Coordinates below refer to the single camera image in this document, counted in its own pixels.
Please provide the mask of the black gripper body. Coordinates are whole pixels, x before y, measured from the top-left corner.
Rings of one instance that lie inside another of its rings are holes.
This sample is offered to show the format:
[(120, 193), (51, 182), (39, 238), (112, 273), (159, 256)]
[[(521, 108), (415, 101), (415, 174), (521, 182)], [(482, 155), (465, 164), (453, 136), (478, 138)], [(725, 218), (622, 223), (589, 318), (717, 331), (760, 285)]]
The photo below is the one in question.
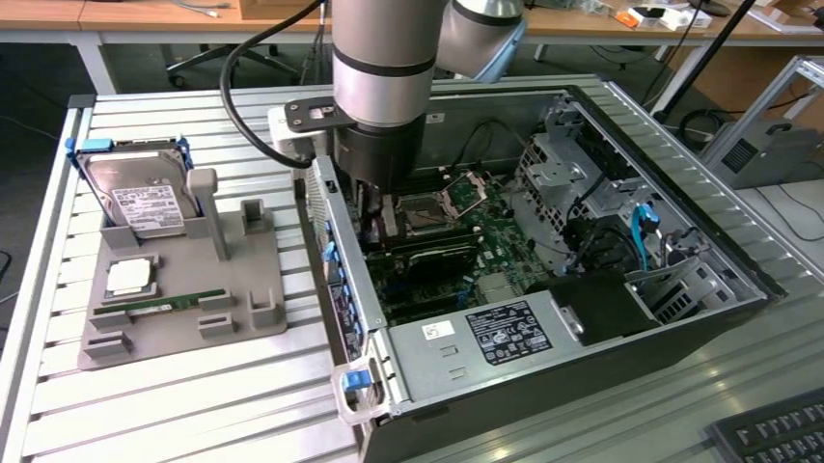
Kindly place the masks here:
[(346, 174), (382, 192), (393, 192), (410, 175), (421, 152), (426, 116), (377, 127), (357, 123), (335, 130), (335, 162)]

